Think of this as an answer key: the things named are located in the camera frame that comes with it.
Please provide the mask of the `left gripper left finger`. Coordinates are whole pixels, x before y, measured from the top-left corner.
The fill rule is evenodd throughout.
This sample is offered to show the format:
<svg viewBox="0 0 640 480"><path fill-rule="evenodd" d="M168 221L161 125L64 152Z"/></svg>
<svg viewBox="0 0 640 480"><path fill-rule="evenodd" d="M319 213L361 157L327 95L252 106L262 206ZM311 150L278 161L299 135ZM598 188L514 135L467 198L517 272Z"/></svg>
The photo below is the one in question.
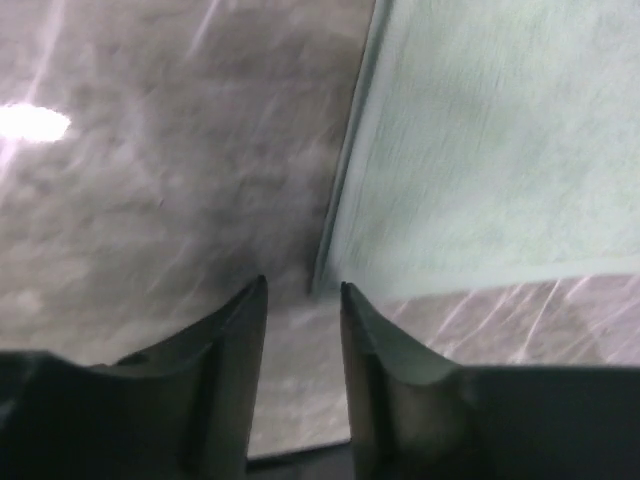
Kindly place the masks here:
<svg viewBox="0 0 640 480"><path fill-rule="evenodd" d="M242 479L268 313L257 277L111 365L1 355L5 479Z"/></svg>

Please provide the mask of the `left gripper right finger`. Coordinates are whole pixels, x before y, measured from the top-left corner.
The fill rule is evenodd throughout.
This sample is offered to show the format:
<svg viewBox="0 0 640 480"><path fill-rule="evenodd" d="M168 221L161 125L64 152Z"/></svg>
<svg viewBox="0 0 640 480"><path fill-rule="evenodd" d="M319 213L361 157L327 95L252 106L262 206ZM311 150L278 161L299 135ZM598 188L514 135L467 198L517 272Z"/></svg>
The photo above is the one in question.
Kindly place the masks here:
<svg viewBox="0 0 640 480"><path fill-rule="evenodd" d="M343 283L341 344L359 479L635 479L633 367L464 366Z"/></svg>

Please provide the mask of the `green panda towel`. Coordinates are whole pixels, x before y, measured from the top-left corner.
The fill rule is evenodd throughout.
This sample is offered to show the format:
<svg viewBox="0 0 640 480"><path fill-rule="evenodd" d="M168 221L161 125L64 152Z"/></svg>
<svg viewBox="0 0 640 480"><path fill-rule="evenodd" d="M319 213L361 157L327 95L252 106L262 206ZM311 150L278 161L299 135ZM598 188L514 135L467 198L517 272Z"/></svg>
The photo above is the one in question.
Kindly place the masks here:
<svg viewBox="0 0 640 480"><path fill-rule="evenodd" d="M376 2L313 293L638 269L638 3Z"/></svg>

